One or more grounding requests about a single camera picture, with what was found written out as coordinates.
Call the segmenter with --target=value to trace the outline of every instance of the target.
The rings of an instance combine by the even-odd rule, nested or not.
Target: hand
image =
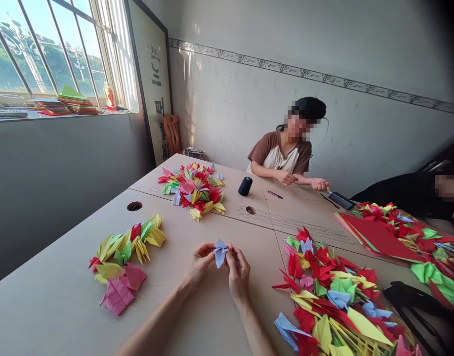
[[[250,277],[250,265],[248,264],[243,252],[234,246],[229,246],[227,252],[227,265],[230,270],[228,275],[228,285],[235,303],[248,303],[250,300],[248,293],[248,279]]]
[[[297,181],[297,178],[287,171],[275,170],[275,178],[283,185],[288,186]]]
[[[206,242],[192,252],[194,260],[187,268],[181,281],[181,284],[187,287],[189,293],[193,293],[197,289],[208,265],[215,260],[214,249],[215,243]]]
[[[331,191],[330,184],[322,178],[308,178],[308,182],[311,183],[311,187],[317,191]]]

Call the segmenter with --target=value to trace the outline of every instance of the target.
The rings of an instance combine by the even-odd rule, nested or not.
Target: hole in table
[[[247,213],[255,215],[256,214],[256,210],[254,208],[252,208],[252,207],[247,207]]]
[[[126,207],[128,211],[137,211],[140,210],[143,206],[143,203],[141,202],[132,202],[129,203],[128,206]]]

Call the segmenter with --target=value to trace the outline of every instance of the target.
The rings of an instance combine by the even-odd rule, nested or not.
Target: forearm
[[[278,356],[279,353],[260,324],[251,303],[249,301],[237,302],[237,308],[247,335],[251,354],[253,356]]]
[[[261,164],[258,164],[256,162],[251,163],[251,171],[259,177],[276,178],[275,177],[276,170],[272,168],[263,167]]]
[[[117,355],[160,355],[189,295],[188,285],[181,281]]]
[[[302,174],[293,174],[297,178],[297,181],[294,182],[297,185],[311,185],[311,181],[308,177],[303,176]]]

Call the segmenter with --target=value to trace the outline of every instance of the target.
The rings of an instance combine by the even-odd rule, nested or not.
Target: brown and white t-shirt
[[[255,161],[265,168],[280,169],[291,174],[303,174],[309,170],[311,143],[299,141],[295,148],[284,155],[281,149],[281,131],[267,133],[261,138],[248,155],[250,164],[247,172],[251,172],[251,162]]]

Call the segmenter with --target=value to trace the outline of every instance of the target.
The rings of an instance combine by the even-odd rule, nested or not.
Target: chair back
[[[163,117],[164,131],[169,145],[169,157],[181,150],[180,119],[179,115],[166,115]]]

